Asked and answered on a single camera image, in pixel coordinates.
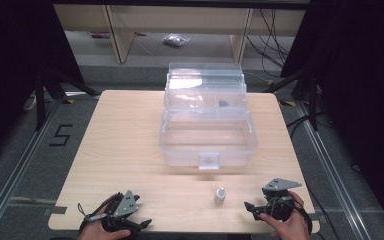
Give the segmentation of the small white bottle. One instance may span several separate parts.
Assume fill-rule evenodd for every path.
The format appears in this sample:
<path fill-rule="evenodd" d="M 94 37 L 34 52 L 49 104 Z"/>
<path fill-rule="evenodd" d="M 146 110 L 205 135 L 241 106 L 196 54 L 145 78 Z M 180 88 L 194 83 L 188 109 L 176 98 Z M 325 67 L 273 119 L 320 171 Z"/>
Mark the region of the small white bottle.
<path fill-rule="evenodd" d="M 226 190 L 224 188 L 218 188 L 214 195 L 214 202 L 216 204 L 222 204 L 226 198 Z"/>

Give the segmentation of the metal floor rail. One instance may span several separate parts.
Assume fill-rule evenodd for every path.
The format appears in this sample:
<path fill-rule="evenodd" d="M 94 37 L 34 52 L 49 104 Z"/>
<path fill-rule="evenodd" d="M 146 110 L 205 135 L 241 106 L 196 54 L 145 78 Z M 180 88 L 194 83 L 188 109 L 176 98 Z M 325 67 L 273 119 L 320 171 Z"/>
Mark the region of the metal floor rail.
<path fill-rule="evenodd" d="M 49 123 L 53 118 L 55 112 L 62 104 L 61 100 L 52 100 L 49 108 L 45 114 L 43 122 L 32 133 L 28 144 L 23 150 L 22 155 L 18 159 L 17 164 L 14 166 L 11 174 L 5 181 L 5 184 L 0 190 L 0 220 L 10 202 L 13 193 L 18 187 L 21 179 L 23 178 L 27 168 L 32 162 L 33 155 L 36 153 L 38 145 L 47 131 Z"/>
<path fill-rule="evenodd" d="M 320 137 L 317 130 L 314 129 L 314 124 L 307 120 L 304 124 L 306 132 L 315 148 L 321 165 L 323 166 L 330 185 L 335 193 L 339 204 L 350 224 L 350 227 L 357 240 L 372 240 L 370 233 L 367 230 L 365 222 L 359 213 L 354 201 L 345 186 L 345 183 L 341 179 L 338 170 L 334 166 L 334 163 Z"/>

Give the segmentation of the clear plastic storage box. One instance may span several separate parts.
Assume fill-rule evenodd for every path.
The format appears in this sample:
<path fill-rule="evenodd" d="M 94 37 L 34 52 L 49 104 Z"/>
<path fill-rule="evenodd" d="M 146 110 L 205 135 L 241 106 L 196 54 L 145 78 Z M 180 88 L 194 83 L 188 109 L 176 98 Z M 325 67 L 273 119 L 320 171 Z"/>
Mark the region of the clear plastic storage box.
<path fill-rule="evenodd" d="M 247 165 L 258 140 L 241 66 L 171 63 L 159 146 L 169 166 L 216 170 Z"/>

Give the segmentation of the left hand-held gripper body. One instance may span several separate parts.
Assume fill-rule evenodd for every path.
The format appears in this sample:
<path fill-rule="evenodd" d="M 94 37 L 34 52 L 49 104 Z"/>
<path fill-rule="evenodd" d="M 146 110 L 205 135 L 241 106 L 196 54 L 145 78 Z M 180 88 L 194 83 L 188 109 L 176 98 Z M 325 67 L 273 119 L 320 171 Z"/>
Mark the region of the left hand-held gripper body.
<path fill-rule="evenodd" d="M 101 220 L 102 226 L 106 231 L 119 231 L 128 229 L 139 231 L 141 225 L 134 223 L 128 217 L 138 210 L 136 205 L 137 198 L 131 190 L 125 194 L 118 193 L 108 204 L 104 217 Z"/>

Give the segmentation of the crumpled clear plastic bag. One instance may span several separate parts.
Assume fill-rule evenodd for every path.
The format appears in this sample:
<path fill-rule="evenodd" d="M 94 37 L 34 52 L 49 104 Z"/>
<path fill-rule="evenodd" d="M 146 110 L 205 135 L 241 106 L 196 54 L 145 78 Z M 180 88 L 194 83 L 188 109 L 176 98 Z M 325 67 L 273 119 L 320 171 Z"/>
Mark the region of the crumpled clear plastic bag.
<path fill-rule="evenodd" d="M 190 39 L 181 34 L 170 33 L 163 37 L 163 43 L 173 47 L 181 47 L 187 44 Z"/>

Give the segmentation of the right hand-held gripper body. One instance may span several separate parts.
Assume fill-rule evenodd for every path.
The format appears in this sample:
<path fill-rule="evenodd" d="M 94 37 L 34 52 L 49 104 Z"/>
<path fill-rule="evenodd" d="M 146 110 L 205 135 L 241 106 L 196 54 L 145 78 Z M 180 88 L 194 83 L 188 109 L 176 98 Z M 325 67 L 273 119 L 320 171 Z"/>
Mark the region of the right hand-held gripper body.
<path fill-rule="evenodd" d="M 301 186 L 302 184 L 300 182 L 282 178 L 274 178 L 271 180 L 262 188 L 267 200 L 267 205 L 263 212 L 276 220 L 288 220 L 295 206 L 294 198 L 289 193 L 289 190 Z"/>

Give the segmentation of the beige wooden shelf unit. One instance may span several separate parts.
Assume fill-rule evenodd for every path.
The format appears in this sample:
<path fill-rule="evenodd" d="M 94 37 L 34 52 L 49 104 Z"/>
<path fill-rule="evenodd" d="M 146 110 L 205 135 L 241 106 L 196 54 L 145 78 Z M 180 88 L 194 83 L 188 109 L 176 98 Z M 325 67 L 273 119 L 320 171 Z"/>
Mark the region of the beige wooden shelf unit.
<path fill-rule="evenodd" d="M 278 36 L 294 37 L 304 16 L 302 10 L 251 8 L 56 4 L 54 9 L 66 31 L 107 31 L 119 63 L 126 61 L 136 32 L 228 35 L 240 63 L 248 35 L 266 35 L 273 25 Z"/>

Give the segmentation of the person's right hand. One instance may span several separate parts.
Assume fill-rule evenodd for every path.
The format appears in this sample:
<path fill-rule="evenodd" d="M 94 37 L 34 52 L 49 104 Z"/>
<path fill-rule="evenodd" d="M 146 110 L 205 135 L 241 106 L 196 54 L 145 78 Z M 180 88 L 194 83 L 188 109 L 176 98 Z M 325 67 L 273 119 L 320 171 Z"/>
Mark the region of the person's right hand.
<path fill-rule="evenodd" d="M 287 221 L 278 221 L 265 213 L 260 214 L 260 219 L 273 228 L 273 231 L 270 233 L 272 238 L 280 238 L 281 240 L 310 240 L 307 221 L 301 214 L 304 201 L 293 191 L 290 191 L 290 195 L 294 199 L 295 209 Z"/>

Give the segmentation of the black metal stand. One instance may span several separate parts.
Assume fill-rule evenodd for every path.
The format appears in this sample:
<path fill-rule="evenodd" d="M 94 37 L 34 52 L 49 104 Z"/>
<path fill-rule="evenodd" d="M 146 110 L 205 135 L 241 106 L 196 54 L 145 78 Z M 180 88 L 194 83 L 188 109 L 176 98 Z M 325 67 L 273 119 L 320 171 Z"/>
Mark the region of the black metal stand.
<path fill-rule="evenodd" d="M 47 90 L 52 99 L 63 100 L 67 94 L 61 87 L 61 83 L 68 83 L 69 85 L 85 92 L 90 96 L 98 96 L 99 92 L 88 87 L 82 78 L 76 79 L 70 76 L 53 70 L 48 67 L 42 67 L 38 70 L 35 77 L 35 94 L 36 94 L 36 109 L 37 109 L 37 123 L 35 130 L 38 131 L 45 122 L 45 98 L 44 90 Z"/>
<path fill-rule="evenodd" d="M 291 93 L 294 100 L 303 100 L 305 96 L 309 98 L 309 114 L 307 119 L 315 131 L 318 130 L 316 123 L 316 107 L 317 107 L 317 79 L 313 71 L 308 67 L 303 67 L 296 73 L 286 77 L 278 84 L 270 86 L 268 89 L 263 90 L 263 93 L 274 93 L 277 90 L 296 82 L 295 87 Z"/>

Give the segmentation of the person's left hand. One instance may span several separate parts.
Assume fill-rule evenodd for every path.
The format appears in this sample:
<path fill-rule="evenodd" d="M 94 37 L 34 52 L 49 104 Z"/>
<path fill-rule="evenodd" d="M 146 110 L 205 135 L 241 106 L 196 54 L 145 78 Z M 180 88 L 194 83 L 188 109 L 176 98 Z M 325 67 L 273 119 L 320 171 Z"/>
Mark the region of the person's left hand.
<path fill-rule="evenodd" d="M 107 232 L 100 221 L 87 223 L 77 240 L 122 240 L 131 235 L 129 230 L 119 230 L 116 232 Z"/>

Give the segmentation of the black curtain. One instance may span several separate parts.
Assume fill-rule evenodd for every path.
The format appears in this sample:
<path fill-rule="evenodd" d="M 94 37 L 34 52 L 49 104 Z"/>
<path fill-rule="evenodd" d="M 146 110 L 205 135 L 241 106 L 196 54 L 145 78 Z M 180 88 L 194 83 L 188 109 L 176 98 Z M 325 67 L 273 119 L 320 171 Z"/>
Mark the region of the black curtain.
<path fill-rule="evenodd" d="M 304 66 L 329 25 L 341 22 L 317 73 L 328 115 L 384 209 L 384 0 L 307 0 L 289 59 Z"/>
<path fill-rule="evenodd" d="M 53 0 L 0 0 L 0 142 L 41 77 L 55 97 L 59 84 L 84 80 Z"/>

